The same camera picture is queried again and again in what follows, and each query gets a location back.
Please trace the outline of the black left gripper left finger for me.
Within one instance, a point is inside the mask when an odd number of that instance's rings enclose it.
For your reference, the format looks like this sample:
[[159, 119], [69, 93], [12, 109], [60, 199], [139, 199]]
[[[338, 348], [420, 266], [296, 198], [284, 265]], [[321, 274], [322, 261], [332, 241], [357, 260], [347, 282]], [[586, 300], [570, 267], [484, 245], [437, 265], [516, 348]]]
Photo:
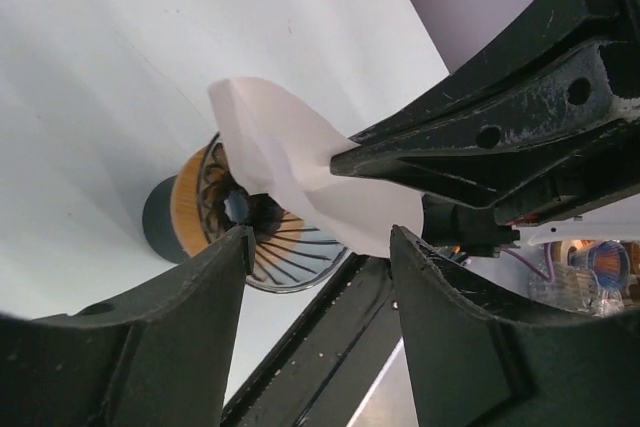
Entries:
[[1, 319], [5, 426], [216, 426], [254, 236], [197, 256], [78, 314]]

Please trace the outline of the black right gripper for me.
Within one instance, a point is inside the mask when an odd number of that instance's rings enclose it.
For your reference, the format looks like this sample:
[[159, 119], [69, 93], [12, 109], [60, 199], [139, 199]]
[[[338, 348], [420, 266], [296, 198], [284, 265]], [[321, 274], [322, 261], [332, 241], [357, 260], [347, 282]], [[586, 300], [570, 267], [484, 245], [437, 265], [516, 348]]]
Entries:
[[332, 158], [333, 174], [445, 199], [451, 236], [505, 243], [520, 227], [585, 214], [639, 189], [639, 0], [502, 93]]

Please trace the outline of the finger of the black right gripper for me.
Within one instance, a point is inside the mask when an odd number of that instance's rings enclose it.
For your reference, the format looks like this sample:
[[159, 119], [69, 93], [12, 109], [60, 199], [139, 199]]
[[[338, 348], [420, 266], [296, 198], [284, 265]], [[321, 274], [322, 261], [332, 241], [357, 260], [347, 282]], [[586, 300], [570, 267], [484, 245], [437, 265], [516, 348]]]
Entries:
[[580, 44], [607, 36], [621, 11], [621, 0], [534, 0], [443, 81], [351, 139], [366, 145], [502, 93]]

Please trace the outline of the smoked glass dripper cone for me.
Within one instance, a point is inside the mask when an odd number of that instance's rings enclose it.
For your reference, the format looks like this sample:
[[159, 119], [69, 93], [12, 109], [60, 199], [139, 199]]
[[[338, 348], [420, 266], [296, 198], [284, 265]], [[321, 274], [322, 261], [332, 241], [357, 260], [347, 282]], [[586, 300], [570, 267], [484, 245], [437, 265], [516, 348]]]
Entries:
[[206, 240], [243, 225], [253, 230], [254, 266], [247, 283], [270, 293], [299, 292], [324, 281], [349, 250], [283, 209], [267, 194], [249, 194], [231, 175], [219, 134], [204, 150], [196, 181], [196, 207]]

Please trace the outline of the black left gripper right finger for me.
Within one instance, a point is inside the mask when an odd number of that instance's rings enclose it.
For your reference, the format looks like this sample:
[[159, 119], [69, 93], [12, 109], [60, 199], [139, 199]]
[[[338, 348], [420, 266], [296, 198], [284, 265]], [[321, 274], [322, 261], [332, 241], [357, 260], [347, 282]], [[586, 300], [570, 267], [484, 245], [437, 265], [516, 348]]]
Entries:
[[506, 290], [404, 227], [391, 270], [422, 426], [635, 426], [639, 313], [598, 318]]

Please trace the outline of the white paper coffee filter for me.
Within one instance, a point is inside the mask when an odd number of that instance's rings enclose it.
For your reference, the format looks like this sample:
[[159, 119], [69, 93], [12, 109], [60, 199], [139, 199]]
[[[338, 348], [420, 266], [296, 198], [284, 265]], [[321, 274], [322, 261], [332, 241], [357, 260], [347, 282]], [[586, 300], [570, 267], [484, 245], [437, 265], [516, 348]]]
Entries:
[[234, 180], [361, 255], [387, 258], [393, 226], [421, 234], [419, 191], [331, 173], [355, 144], [299, 97], [268, 80], [236, 77], [209, 87]]

